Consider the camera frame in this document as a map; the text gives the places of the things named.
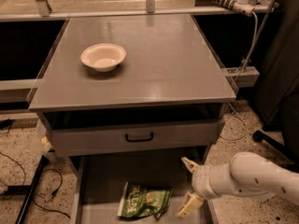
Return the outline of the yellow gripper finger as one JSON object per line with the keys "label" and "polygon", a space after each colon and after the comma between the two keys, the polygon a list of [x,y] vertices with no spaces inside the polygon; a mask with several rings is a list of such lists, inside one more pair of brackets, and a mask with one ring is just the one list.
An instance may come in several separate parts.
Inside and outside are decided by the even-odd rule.
{"label": "yellow gripper finger", "polygon": [[191,160],[189,160],[189,159],[186,158],[186,157],[182,157],[181,160],[182,160],[182,162],[184,163],[184,165],[186,166],[186,168],[188,169],[188,171],[189,171],[190,173],[192,173],[192,174],[193,174],[193,173],[197,170],[197,168],[199,167],[199,164],[198,164],[198,163],[196,163],[195,161],[191,161]]}
{"label": "yellow gripper finger", "polygon": [[199,209],[204,203],[204,198],[189,191],[185,195],[183,205],[178,211],[179,217],[188,217],[192,212]]}

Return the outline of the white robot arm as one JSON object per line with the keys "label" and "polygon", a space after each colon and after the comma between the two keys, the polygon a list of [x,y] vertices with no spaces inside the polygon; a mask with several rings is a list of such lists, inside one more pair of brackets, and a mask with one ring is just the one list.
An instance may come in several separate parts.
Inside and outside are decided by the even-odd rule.
{"label": "white robot arm", "polygon": [[229,162],[218,165],[200,165],[186,157],[181,160],[192,174],[192,192],[186,193],[178,211],[179,217],[189,216],[203,205],[204,200],[223,195],[277,195],[299,204],[299,174],[281,168],[258,154],[239,152]]}

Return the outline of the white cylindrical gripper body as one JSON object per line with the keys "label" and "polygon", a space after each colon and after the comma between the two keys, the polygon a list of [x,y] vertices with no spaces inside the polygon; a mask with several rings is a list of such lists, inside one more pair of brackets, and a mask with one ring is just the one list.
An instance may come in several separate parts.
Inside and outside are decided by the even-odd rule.
{"label": "white cylindrical gripper body", "polygon": [[206,200],[233,193],[229,164],[197,165],[192,168],[192,188]]}

